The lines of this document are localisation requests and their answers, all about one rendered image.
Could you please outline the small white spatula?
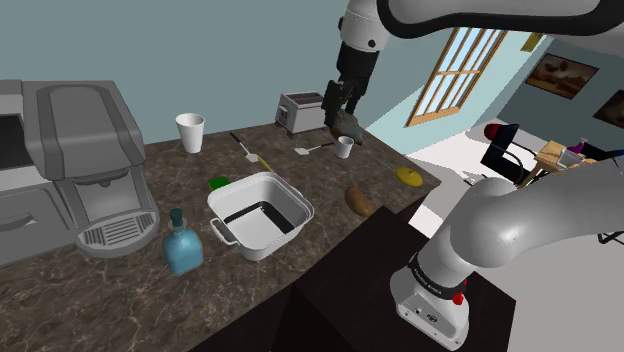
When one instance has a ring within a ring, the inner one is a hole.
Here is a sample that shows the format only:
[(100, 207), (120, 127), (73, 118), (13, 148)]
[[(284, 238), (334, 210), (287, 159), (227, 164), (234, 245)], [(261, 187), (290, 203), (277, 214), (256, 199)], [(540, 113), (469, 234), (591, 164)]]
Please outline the small white spatula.
[(301, 147), (297, 147), (294, 148), (294, 151), (299, 154), (299, 155), (309, 155), (311, 151), (314, 151), (316, 149), (322, 148), (322, 147), (327, 147), (327, 146), (334, 146), (334, 142), (330, 142), (330, 143), (324, 143), (312, 148), (301, 148)]

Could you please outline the black handled white spatula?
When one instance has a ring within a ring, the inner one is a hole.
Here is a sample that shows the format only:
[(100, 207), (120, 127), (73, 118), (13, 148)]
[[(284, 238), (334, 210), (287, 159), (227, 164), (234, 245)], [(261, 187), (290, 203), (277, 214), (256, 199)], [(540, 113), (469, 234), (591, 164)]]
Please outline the black handled white spatula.
[(243, 150), (245, 151), (246, 155), (246, 159), (249, 160), (252, 163), (258, 162), (259, 161), (259, 156), (257, 154), (251, 153), (246, 146), (242, 143), (242, 141), (233, 133), (231, 132), (230, 135), (234, 138), (234, 140), (243, 148)]

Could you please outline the grey brown lumpy object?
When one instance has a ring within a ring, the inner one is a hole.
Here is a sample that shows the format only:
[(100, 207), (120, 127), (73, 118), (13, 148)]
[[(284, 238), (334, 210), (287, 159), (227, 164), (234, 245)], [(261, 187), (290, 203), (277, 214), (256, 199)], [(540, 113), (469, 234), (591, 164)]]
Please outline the grey brown lumpy object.
[(364, 142), (363, 129), (359, 126), (357, 118), (342, 109), (336, 114), (330, 133), (336, 139), (341, 136), (349, 137), (359, 146)]

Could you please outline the blue glass bottle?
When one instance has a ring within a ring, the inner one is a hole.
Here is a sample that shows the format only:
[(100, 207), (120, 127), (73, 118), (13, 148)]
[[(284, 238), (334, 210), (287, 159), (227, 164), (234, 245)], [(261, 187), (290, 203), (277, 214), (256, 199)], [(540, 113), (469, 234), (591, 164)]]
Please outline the blue glass bottle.
[(182, 275), (203, 263), (199, 236), (188, 228), (180, 208), (169, 211), (170, 232), (162, 240), (167, 265), (174, 275)]

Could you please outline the white square pot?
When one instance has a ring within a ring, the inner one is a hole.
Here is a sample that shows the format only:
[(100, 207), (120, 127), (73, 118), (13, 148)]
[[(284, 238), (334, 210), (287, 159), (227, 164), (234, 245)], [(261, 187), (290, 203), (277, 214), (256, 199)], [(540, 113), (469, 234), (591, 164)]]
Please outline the white square pot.
[(212, 191), (210, 226), (224, 244), (260, 261), (295, 238), (313, 218), (314, 207), (273, 172), (258, 172)]

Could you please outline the small yellow wall picture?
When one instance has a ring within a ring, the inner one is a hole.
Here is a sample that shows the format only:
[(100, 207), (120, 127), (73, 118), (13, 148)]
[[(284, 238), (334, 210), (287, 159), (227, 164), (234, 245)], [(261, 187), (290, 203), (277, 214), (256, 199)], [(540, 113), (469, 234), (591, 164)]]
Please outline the small yellow wall picture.
[(520, 51), (521, 52), (533, 52), (543, 37), (544, 37), (543, 33), (538, 33), (538, 32), (530, 33), (526, 41), (522, 45)]

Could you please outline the tall white cup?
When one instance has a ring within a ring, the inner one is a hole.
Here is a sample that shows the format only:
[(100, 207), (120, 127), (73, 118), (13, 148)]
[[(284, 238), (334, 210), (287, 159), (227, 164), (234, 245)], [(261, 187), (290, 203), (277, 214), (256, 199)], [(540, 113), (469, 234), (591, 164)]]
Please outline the tall white cup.
[(185, 151), (199, 153), (204, 133), (204, 117), (195, 113), (183, 113), (175, 118), (175, 122)]

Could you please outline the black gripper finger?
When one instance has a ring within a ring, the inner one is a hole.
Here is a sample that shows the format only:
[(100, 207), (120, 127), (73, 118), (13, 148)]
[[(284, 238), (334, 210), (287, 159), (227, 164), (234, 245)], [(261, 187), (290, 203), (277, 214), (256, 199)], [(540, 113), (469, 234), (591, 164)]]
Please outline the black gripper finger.
[(366, 94), (367, 81), (351, 80), (349, 84), (350, 88), (348, 89), (346, 106), (344, 110), (346, 113), (353, 115), (359, 100)]
[(345, 101), (345, 83), (343, 81), (330, 80), (323, 96), (321, 108), (325, 112), (324, 123), (332, 127), (336, 115)]

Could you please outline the wooden framed window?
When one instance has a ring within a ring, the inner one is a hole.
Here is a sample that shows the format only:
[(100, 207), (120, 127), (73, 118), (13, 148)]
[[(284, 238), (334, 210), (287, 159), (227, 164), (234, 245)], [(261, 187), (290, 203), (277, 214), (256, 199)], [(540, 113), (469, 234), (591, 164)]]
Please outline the wooden framed window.
[(506, 34), (500, 29), (454, 28), (405, 126), (458, 113)]

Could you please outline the grey boxy appliance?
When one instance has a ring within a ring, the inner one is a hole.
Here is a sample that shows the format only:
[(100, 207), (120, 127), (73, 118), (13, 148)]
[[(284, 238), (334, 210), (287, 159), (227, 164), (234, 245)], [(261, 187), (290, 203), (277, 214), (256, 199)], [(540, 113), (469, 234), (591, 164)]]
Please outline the grey boxy appliance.
[(22, 82), (0, 79), (0, 267), (73, 244), (68, 220), (26, 148)]

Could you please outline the wooden table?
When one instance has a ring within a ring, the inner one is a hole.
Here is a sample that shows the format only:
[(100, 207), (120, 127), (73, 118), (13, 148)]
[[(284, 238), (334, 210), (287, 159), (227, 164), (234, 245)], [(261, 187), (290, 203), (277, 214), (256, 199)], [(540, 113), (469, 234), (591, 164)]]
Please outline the wooden table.
[(525, 187), (533, 181), (533, 179), (541, 172), (558, 173), (566, 170), (566, 167), (559, 166), (557, 161), (560, 157), (560, 153), (565, 149), (565, 146), (555, 141), (549, 141), (535, 156), (535, 166), (530, 171), (529, 175), (517, 186), (518, 189)]

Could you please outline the grey coffee machine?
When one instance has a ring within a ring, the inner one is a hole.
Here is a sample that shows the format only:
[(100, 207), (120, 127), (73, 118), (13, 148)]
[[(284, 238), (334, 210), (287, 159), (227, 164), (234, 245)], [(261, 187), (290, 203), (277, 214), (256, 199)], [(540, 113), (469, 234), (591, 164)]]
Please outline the grey coffee machine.
[(59, 194), (78, 248), (115, 258), (148, 244), (160, 213), (140, 129), (116, 84), (25, 81), (22, 97), (26, 149)]

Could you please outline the brown wall picture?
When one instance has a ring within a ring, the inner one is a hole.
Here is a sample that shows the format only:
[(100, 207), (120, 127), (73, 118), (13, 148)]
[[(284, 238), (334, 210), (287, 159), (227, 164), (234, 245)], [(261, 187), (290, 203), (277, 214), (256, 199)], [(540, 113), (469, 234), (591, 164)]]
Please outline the brown wall picture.
[(546, 53), (525, 83), (572, 100), (598, 72), (598, 68)]

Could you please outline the grey toaster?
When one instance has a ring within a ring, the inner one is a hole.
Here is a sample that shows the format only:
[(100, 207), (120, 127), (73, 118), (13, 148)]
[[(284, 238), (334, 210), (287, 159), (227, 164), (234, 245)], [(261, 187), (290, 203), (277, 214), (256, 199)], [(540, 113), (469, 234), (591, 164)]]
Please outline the grey toaster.
[(294, 139), (298, 134), (326, 129), (323, 96), (318, 92), (297, 92), (280, 95), (275, 124), (284, 127)]

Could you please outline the yellow round lid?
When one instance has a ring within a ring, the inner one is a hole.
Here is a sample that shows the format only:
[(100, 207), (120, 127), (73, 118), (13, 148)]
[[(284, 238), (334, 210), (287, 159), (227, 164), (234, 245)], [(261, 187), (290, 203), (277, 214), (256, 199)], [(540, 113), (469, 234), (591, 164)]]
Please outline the yellow round lid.
[(422, 176), (412, 168), (399, 167), (395, 170), (396, 177), (404, 184), (419, 187), (423, 184)]

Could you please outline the dark wall picture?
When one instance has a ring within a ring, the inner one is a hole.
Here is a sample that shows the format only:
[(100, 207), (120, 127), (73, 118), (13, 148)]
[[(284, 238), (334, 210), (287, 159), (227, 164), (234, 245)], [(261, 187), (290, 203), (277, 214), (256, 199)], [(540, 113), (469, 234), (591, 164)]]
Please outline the dark wall picture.
[(593, 114), (593, 117), (624, 129), (624, 90), (618, 90)]

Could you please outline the black chair with red top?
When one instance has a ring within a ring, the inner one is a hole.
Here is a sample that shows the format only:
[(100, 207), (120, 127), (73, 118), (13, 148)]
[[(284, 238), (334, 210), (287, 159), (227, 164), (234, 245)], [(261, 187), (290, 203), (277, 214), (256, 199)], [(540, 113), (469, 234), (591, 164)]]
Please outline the black chair with red top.
[(507, 148), (512, 143), (519, 128), (518, 124), (499, 125), (496, 131), (489, 126), (485, 132), (489, 135), (490, 145), (481, 159), (481, 163), (504, 178), (519, 185), (527, 176), (528, 171), (522, 161)]

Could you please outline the brown potato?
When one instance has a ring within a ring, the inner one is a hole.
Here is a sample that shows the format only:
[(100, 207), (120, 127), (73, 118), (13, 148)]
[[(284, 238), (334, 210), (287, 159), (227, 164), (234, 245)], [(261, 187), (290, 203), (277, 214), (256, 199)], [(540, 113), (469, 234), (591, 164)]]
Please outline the brown potato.
[(344, 192), (344, 198), (347, 206), (355, 214), (364, 218), (373, 214), (372, 203), (358, 188), (354, 186), (348, 187)]

